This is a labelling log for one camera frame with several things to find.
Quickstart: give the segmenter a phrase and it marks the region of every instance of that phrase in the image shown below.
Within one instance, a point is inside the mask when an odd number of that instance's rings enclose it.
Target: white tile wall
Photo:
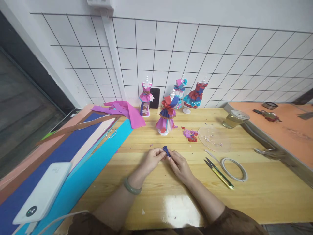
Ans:
[[[101,17],[33,16],[88,103],[121,99]],[[185,95],[207,77],[206,108],[228,101],[291,102],[313,87],[312,33],[123,18],[113,18],[112,26],[133,106],[140,104],[146,76],[161,100],[183,74]]]

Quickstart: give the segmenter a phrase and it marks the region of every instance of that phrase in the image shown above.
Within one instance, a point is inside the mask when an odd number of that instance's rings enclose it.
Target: brown sleeve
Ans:
[[[90,213],[81,213],[73,217],[68,235],[117,235],[118,233],[99,221]]]
[[[254,219],[228,207],[225,207],[221,216],[205,229],[204,235],[209,234],[268,235]]]

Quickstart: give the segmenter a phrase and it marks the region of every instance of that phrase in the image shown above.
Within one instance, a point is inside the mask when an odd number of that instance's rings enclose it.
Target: wooden table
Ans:
[[[279,161],[269,160],[254,152],[254,148],[264,149],[241,126],[226,129],[221,120],[227,113],[222,108],[191,110],[187,115],[177,111],[175,125],[167,136],[161,136],[155,128],[160,110],[151,110],[146,118],[146,126],[134,129],[119,148],[96,180],[85,192],[72,212],[95,210],[138,165],[146,152],[155,147],[167,145],[180,152],[188,161],[193,174],[228,207],[241,210],[260,224],[311,222],[313,221],[313,190]],[[125,117],[115,125],[120,126]],[[181,126],[198,130],[200,127],[222,128],[231,142],[231,151],[216,153],[220,160],[229,157],[238,161],[246,169],[249,179],[242,183],[229,180],[235,190],[229,190],[204,162],[208,157],[202,142],[188,142]],[[231,162],[226,168],[236,177],[241,171]],[[56,233],[65,234],[71,218],[65,220]],[[181,228],[186,224],[196,227],[205,225],[203,213],[189,191],[178,181],[170,166],[160,162],[147,177],[142,193],[137,196],[126,220],[125,228],[161,229]]]

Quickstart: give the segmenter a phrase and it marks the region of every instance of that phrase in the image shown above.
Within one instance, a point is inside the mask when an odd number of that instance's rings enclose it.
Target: smartphone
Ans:
[[[159,108],[159,100],[160,100],[160,88],[151,88],[150,93],[154,97],[154,100],[150,101],[150,108],[151,109],[158,109]]]

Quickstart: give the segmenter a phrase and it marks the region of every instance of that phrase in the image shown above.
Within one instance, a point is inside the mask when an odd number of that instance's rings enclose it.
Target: glass of tea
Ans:
[[[223,126],[233,129],[244,121],[248,121],[250,116],[240,110],[233,109],[223,121]]]

